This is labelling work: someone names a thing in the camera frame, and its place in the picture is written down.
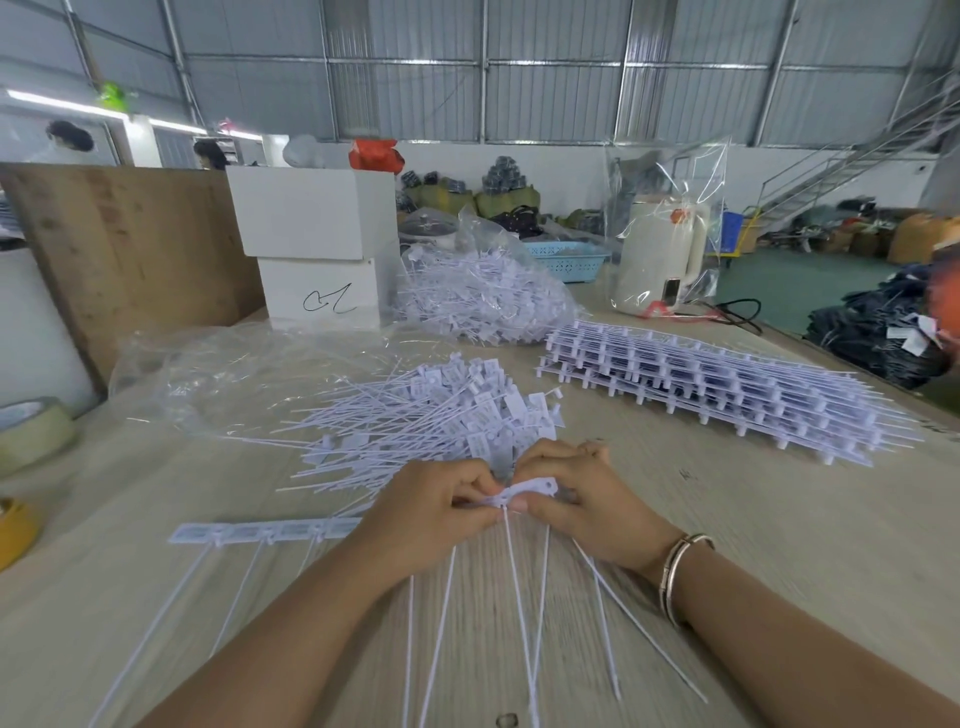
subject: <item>bracelet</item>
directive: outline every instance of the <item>bracelet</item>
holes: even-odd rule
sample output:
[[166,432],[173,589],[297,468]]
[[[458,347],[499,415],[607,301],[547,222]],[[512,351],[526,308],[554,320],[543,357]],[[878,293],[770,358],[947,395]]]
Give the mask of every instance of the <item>bracelet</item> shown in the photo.
[[670,553],[667,554],[666,561],[663,562],[663,577],[660,579],[659,589],[660,611],[663,612],[663,615],[669,619],[670,623],[677,629],[681,627],[680,620],[677,618],[677,613],[673,608],[673,584],[677,577],[677,567],[680,565],[680,560],[684,558],[687,550],[701,541],[714,551],[716,550],[716,546],[710,536],[706,533],[695,533],[692,536],[684,536],[674,544],[673,548],[670,549]]

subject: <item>red bag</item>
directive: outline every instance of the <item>red bag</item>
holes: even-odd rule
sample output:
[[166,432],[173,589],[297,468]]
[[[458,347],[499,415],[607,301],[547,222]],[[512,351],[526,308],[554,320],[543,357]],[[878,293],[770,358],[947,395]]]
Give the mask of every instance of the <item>red bag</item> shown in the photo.
[[348,155],[350,166],[398,175],[403,171],[404,160],[395,146],[396,139],[354,139]]

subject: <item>hand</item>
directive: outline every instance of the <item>hand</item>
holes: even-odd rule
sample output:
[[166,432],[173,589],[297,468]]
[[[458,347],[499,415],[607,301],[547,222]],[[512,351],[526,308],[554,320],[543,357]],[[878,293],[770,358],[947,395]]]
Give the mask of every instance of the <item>hand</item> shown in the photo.
[[523,493],[510,501],[511,510],[572,536],[591,556],[660,582],[663,560],[684,533],[627,487],[605,445],[539,440],[516,461],[514,483],[534,477],[556,478],[576,502]]
[[502,490],[483,460],[413,460],[387,483],[344,546],[375,563],[392,587],[503,517],[499,508],[455,508],[454,503],[476,502]]

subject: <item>blue crate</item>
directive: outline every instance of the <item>blue crate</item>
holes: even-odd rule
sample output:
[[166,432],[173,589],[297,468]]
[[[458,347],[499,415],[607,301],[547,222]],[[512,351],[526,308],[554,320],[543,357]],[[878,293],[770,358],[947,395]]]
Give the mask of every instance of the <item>blue crate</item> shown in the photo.
[[739,240],[740,228],[742,227],[743,215],[725,209],[720,228],[720,255],[736,255],[736,243]]
[[[564,283],[589,283],[597,277],[610,253],[599,245],[576,240],[547,240],[524,243],[527,252],[545,265],[554,278]],[[576,255],[563,255],[570,251]]]

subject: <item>fluorescent light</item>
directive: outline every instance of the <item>fluorescent light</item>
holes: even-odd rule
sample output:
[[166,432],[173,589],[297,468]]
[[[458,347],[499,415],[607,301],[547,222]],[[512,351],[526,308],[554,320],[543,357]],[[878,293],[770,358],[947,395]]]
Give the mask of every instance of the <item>fluorescent light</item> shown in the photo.
[[150,126],[157,127],[158,129],[169,129],[173,132],[206,134],[206,129],[191,127],[189,124],[178,124],[176,121],[163,121],[162,119],[151,118]]
[[17,101],[28,101],[31,104],[40,104],[44,107],[54,107],[55,109],[68,109],[78,111],[79,113],[92,113],[96,116],[107,116],[111,119],[126,119],[127,114],[120,111],[111,111],[110,109],[101,109],[100,107],[91,107],[86,104],[74,104],[72,101],[62,101],[61,99],[51,99],[49,96],[39,96],[35,93],[25,93],[24,91],[13,91],[7,89],[7,94]]
[[230,136],[236,136],[238,139],[250,139],[251,141],[263,141],[263,137],[258,133],[235,132],[235,131],[229,131],[225,133],[228,133]]
[[[106,116],[110,119],[120,119],[121,121],[128,121],[130,119],[129,115],[121,111],[112,111],[110,109],[101,109],[100,107],[92,107],[86,104],[75,104],[72,101],[63,101],[62,99],[52,99],[49,96],[40,96],[35,93],[27,93],[26,91],[13,91],[7,89],[7,93],[11,98],[16,99],[17,101],[27,101],[31,104],[40,104],[45,107],[54,107],[55,109],[67,109],[70,111],[76,111],[77,113],[89,113],[95,116]],[[152,127],[157,127],[158,129],[169,129],[172,132],[184,132],[192,133],[197,135],[206,135],[206,129],[201,129],[200,127],[193,127],[189,124],[179,124],[176,121],[164,121],[163,119],[150,119],[150,125]],[[226,132],[230,136],[235,136],[238,139],[249,139],[251,141],[263,141],[263,136],[258,133],[250,132]]]

